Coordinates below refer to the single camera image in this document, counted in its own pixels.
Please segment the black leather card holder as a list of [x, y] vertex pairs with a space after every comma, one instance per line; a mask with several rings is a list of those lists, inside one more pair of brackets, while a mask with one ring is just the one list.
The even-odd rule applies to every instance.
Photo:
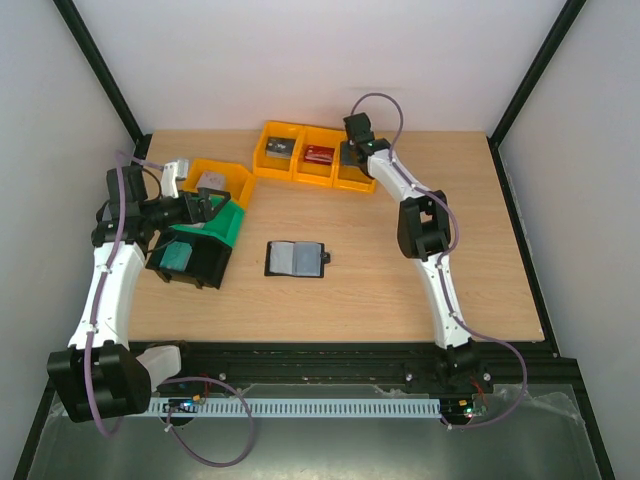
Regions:
[[269, 241], [266, 248], [266, 277], [323, 278], [331, 254], [324, 243]]

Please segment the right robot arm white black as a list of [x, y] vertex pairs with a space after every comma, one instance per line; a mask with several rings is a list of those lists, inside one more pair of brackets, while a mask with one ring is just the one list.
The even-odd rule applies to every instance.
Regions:
[[446, 195], [410, 173], [391, 143], [375, 136], [366, 114], [351, 114], [343, 122], [352, 160], [398, 203], [397, 243], [404, 257], [415, 264], [432, 311], [439, 349], [433, 381], [445, 391], [458, 391], [476, 373], [480, 360], [451, 273], [450, 252], [457, 246], [458, 229]]

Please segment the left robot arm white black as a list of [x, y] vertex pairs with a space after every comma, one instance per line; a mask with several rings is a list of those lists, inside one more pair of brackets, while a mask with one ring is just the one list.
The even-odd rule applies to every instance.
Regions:
[[93, 276], [78, 326], [62, 351], [50, 354], [49, 379], [68, 417], [94, 421], [104, 435], [109, 418], [140, 414], [151, 395], [182, 368], [176, 344], [129, 348], [129, 319], [139, 275], [158, 267], [168, 248], [187, 241], [184, 225], [216, 219], [231, 201], [229, 192], [177, 187], [185, 179], [182, 161], [167, 163], [161, 194], [149, 198], [139, 165], [116, 166], [106, 175], [109, 198], [91, 235]]

